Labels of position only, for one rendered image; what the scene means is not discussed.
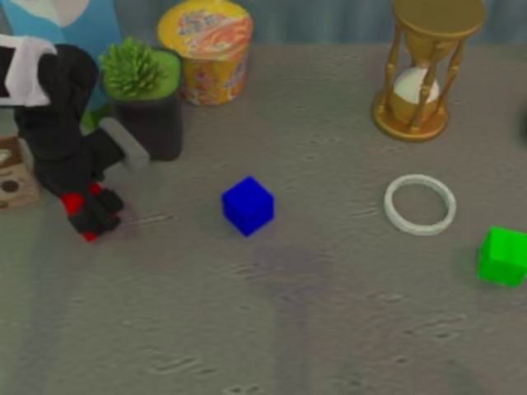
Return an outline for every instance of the black pot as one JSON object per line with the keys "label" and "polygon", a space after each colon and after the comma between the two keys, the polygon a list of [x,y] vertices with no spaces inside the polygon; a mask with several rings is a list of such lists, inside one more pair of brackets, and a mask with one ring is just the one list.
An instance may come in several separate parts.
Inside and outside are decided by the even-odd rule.
{"label": "black pot", "polygon": [[[169,49],[154,50],[177,56]],[[105,90],[103,73],[100,84]],[[115,118],[147,150],[152,160],[174,160],[181,153],[183,120],[180,85],[170,95],[158,100],[116,100],[107,95]]]}

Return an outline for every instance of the cup lid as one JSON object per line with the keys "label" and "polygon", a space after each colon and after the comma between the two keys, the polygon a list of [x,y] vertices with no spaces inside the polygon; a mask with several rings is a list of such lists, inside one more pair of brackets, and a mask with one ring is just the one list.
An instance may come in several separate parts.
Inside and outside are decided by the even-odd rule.
{"label": "cup lid", "polygon": [[252,33],[249,13],[226,0],[187,0],[172,7],[157,26],[164,46],[197,60],[235,58]]}

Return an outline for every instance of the gray wall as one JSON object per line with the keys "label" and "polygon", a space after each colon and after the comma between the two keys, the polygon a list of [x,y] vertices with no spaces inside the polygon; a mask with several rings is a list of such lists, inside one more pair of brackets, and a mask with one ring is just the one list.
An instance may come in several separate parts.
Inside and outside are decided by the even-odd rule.
{"label": "gray wall", "polygon": [[[152,40],[159,18],[178,1],[114,2],[123,34]],[[473,41],[527,43],[527,0],[484,2],[487,23]],[[391,0],[238,0],[238,3],[253,15],[254,39],[258,42],[388,42],[392,34]],[[9,32],[4,15],[0,16],[0,31]]]}

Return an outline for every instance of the hourglass base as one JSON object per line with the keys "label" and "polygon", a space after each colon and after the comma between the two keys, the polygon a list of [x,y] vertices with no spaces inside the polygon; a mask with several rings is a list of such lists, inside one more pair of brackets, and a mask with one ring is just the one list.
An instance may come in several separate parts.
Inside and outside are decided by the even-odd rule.
{"label": "hourglass base", "polygon": [[448,122],[448,115],[444,113],[434,113],[425,120],[418,131],[410,131],[406,123],[397,120],[389,111],[380,112],[378,110],[382,92],[377,95],[373,102],[373,119],[377,127],[393,138],[406,142],[424,142],[437,137],[445,130]]}

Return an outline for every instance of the hourglass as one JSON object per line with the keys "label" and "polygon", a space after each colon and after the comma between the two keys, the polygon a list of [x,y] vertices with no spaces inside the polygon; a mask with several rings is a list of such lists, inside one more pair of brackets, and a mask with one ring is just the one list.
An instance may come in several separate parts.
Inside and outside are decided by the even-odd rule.
{"label": "hourglass", "polygon": [[[448,119],[446,99],[459,71],[466,39],[483,24],[481,0],[393,0],[394,41],[385,68],[385,84],[375,97],[373,118],[392,137],[425,141],[437,136]],[[392,82],[400,41],[412,66]],[[441,89],[437,64],[454,52]]]}

